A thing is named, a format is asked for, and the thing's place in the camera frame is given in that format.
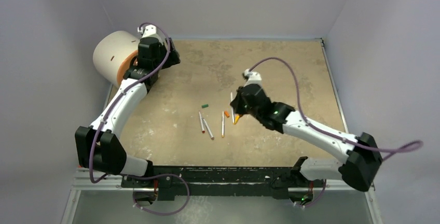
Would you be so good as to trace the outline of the white pen grey tip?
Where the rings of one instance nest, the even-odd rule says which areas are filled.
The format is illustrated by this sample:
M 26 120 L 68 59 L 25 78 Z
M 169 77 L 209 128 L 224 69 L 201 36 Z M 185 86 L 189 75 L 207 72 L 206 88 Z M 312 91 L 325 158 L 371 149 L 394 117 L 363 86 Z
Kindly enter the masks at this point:
M 214 137 L 214 135 L 213 135 L 213 133 L 212 133 L 212 131 L 211 131 L 211 129 L 210 129 L 209 124 L 207 123 L 207 121 L 206 121 L 204 118 L 202 118 L 202 122 L 203 122 L 203 124 L 204 124 L 204 126 L 205 126 L 205 128 L 206 128 L 206 131 L 207 131 L 207 133 L 208 133 L 210 139 L 211 139 L 211 140 L 214 140 L 215 137 Z

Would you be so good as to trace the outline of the white pen orange tip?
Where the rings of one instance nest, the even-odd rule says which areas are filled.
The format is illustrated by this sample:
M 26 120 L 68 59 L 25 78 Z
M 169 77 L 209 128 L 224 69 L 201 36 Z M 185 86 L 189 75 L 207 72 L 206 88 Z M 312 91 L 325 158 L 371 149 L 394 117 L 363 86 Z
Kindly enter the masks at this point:
M 225 114 L 224 114 L 224 112 L 221 113 L 221 116 L 222 116 L 221 137 L 224 138 L 224 136 L 225 136 Z

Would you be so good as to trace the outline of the white pen yellow tip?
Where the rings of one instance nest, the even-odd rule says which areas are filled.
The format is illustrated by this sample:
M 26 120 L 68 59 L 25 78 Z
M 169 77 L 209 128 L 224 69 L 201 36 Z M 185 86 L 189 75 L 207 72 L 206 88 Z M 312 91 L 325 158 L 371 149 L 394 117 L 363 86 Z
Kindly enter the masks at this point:
M 234 96 L 233 96 L 233 92 L 231 91 L 230 92 L 230 109 L 231 109 L 231 117 L 232 117 L 232 123 L 233 124 L 235 124 L 236 123 L 236 120 L 235 120 L 235 111 L 234 111 L 234 108 L 232 107 L 232 105 L 231 105 L 231 103 L 233 102 L 233 100 L 234 100 Z

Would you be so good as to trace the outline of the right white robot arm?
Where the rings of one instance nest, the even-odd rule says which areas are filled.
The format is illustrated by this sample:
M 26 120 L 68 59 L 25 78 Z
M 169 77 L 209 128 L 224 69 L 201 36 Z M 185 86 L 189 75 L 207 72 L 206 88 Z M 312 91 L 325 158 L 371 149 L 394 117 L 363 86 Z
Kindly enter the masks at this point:
M 335 158 L 333 161 L 306 158 L 297 163 L 291 179 L 298 186 L 311 180 L 333 179 L 366 192 L 383 162 L 372 135 L 362 133 L 356 136 L 312 119 L 305 120 L 294 107 L 272 102 L 258 84 L 239 87 L 230 105 L 236 114 L 251 115 L 265 128 L 300 138 Z

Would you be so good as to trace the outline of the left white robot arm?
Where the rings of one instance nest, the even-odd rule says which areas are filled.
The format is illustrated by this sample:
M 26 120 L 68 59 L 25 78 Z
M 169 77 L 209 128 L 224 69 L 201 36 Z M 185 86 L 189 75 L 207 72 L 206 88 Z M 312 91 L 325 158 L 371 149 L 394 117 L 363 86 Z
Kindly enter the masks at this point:
M 107 175 L 128 175 L 141 187 L 153 184 L 153 162 L 128 155 L 119 138 L 128 118 L 158 80 L 159 71 L 179 63 L 169 37 L 143 37 L 138 49 L 123 60 L 117 93 L 95 121 L 75 132 L 79 165 L 89 170 L 92 183 Z

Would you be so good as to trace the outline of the yellow pen cap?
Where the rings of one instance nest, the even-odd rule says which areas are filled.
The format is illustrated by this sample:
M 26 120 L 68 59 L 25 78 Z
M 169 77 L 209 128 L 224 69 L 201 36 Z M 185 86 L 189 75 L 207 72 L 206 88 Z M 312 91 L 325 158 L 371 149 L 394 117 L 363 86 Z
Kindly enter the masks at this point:
M 235 118 L 234 118 L 234 124 L 237 124 L 238 123 L 238 121 L 239 121 L 239 119 L 242 117 L 242 115 L 241 114 L 236 114 L 235 115 Z

